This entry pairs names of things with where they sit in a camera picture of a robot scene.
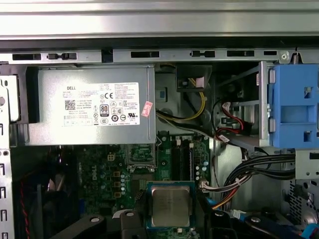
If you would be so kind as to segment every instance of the dell logo on motherboard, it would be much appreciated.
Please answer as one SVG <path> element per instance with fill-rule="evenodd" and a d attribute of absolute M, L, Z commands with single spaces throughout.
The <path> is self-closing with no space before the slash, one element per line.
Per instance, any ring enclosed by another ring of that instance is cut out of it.
<path fill-rule="evenodd" d="M 96 165 L 92 166 L 92 180 L 98 180 L 97 178 L 97 168 L 96 168 Z"/>

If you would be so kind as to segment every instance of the qr code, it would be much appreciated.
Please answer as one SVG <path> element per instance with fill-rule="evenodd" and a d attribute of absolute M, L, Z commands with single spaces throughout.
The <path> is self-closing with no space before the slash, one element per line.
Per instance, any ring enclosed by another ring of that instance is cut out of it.
<path fill-rule="evenodd" d="M 65 101 L 65 109 L 67 111 L 75 110 L 75 100 L 66 100 Z"/>

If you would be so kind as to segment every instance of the cable tie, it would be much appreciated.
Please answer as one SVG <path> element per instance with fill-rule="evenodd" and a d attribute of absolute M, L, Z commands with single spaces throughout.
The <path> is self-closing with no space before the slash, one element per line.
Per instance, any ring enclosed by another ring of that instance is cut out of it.
<path fill-rule="evenodd" d="M 235 178 L 235 182 L 237 183 L 238 186 L 241 185 L 241 182 L 240 182 L 239 178 Z"/>

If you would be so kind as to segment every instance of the yellow wire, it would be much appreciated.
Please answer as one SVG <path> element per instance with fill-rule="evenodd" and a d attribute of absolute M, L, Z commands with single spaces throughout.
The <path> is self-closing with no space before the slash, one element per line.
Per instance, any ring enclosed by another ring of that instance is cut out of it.
<path fill-rule="evenodd" d="M 194 81 L 194 79 L 192 78 L 189 78 L 189 81 L 194 85 L 196 86 L 196 82 Z M 175 119 L 175 118 L 172 118 L 172 117 L 167 117 L 167 116 L 163 116 L 162 114 L 158 113 L 162 118 L 166 119 L 166 120 L 172 120 L 172 121 L 185 121 L 185 120 L 193 120 L 195 118 L 197 118 L 198 116 L 201 115 L 201 113 L 204 111 L 205 109 L 205 95 L 203 92 L 199 92 L 199 95 L 200 95 L 200 98 L 201 98 L 201 106 L 200 106 L 200 109 L 199 111 L 194 114 L 193 116 L 190 116 L 190 117 L 187 117 L 187 118 L 184 118 L 184 119 Z"/>
<path fill-rule="evenodd" d="M 219 208 L 219 207 L 223 206 L 224 204 L 228 203 L 228 202 L 232 199 L 232 197 L 234 197 L 234 195 L 235 195 L 235 193 L 234 193 L 230 198 L 228 198 L 227 200 L 225 200 L 224 202 L 221 202 L 221 203 L 219 203 L 219 204 L 214 205 L 214 206 L 212 207 L 212 209 L 213 209 L 213 210 L 216 210 L 217 208 Z"/>

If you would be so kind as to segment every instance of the screw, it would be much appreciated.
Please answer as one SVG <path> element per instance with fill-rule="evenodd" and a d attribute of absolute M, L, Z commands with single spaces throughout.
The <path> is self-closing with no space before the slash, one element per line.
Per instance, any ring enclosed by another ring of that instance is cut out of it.
<path fill-rule="evenodd" d="M 250 220 L 254 223 L 259 223 L 261 221 L 260 218 L 257 217 L 252 217 Z"/>
<path fill-rule="evenodd" d="M 287 55 L 286 55 L 286 54 L 282 54 L 282 55 L 281 55 L 281 58 L 282 58 L 283 60 L 286 60 L 286 59 L 287 59 Z"/>
<path fill-rule="evenodd" d="M 215 216 L 222 217 L 223 215 L 224 215 L 224 213 L 221 211 L 215 212 Z"/>
<path fill-rule="evenodd" d="M 100 220 L 99 218 L 92 218 L 92 219 L 91 219 L 91 222 L 92 222 L 92 223 L 96 223 L 96 222 L 98 222 L 99 220 Z"/>

